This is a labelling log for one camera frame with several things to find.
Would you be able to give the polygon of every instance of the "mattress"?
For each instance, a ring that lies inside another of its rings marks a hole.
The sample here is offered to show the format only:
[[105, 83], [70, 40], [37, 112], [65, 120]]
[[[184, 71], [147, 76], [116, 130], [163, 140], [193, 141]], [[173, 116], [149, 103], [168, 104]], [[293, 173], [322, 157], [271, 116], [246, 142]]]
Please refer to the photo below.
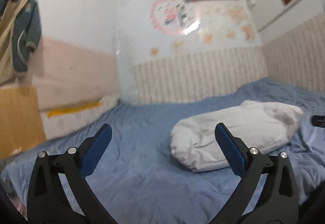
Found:
[[[188, 104], [131, 106], [120, 103], [92, 125], [60, 139], [46, 142], [8, 164], [1, 174], [11, 181], [26, 204], [29, 179], [38, 152], [61, 154], [93, 136], [103, 123], [111, 125], [113, 138], [97, 168], [86, 177], [89, 186], [118, 223], [187, 223], [210, 221], [228, 200], [240, 178], [230, 168], [192, 173], [170, 154], [170, 131], [193, 115], [238, 106], [245, 100], [279, 101], [304, 109], [299, 131], [286, 151], [292, 163], [300, 203], [325, 180], [325, 132], [312, 127], [312, 114], [325, 114], [325, 94], [312, 93], [269, 78], [246, 84], [232, 95]], [[262, 190], [262, 177], [246, 209], [251, 211]], [[61, 176], [73, 209], [80, 208]]]

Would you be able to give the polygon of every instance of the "beige wainscoting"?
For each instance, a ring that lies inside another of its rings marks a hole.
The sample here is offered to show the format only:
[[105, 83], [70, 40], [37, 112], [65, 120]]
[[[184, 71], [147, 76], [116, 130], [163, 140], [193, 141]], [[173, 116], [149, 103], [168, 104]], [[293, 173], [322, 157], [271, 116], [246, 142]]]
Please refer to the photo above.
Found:
[[269, 76], [315, 92], [325, 92], [325, 13], [262, 47]]
[[192, 102], [230, 94], [267, 76], [260, 47], [168, 57], [141, 63], [134, 72], [141, 104]]

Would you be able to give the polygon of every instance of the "yellow tape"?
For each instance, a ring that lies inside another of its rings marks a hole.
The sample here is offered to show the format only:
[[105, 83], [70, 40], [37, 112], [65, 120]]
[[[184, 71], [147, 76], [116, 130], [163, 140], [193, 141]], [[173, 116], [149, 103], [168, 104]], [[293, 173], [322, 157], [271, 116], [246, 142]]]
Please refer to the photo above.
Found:
[[50, 117], [58, 116], [58, 115], [62, 115], [62, 114], [76, 113], [76, 112], [79, 112], [82, 110], [99, 107], [101, 105], [103, 105], [102, 102], [95, 101], [95, 102], [82, 103], [77, 106], [69, 106], [69, 107], [52, 109], [48, 112], [47, 116], [48, 116], [48, 118], [50, 118]]

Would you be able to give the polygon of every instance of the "white pillow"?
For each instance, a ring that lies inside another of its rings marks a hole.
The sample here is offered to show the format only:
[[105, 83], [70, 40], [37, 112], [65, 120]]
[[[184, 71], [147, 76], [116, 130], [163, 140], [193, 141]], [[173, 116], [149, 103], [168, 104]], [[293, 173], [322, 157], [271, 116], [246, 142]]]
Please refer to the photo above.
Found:
[[247, 147], [267, 154], [287, 144], [303, 114], [299, 107], [279, 102], [244, 101], [240, 106], [180, 120], [172, 129], [171, 153], [193, 172], [228, 167], [215, 139], [215, 127], [223, 122]]

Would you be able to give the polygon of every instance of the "silver bolt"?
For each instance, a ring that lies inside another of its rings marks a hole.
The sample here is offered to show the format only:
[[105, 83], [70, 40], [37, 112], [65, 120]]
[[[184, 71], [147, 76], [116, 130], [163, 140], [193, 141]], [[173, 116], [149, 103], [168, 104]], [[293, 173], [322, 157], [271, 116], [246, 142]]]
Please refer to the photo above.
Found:
[[46, 152], [45, 152], [45, 151], [42, 151], [42, 152], [40, 152], [40, 153], [38, 154], [38, 157], [39, 157], [39, 158], [43, 158], [43, 157], [45, 157], [45, 155], [46, 155]]
[[76, 147], [71, 147], [68, 150], [68, 154], [75, 154], [77, 152], [77, 148]]
[[281, 155], [282, 158], [287, 158], [288, 157], [288, 154], [286, 152], [281, 152], [280, 155]]
[[258, 149], [255, 147], [252, 147], [251, 149], [249, 149], [249, 151], [251, 152], [251, 154], [258, 154]]

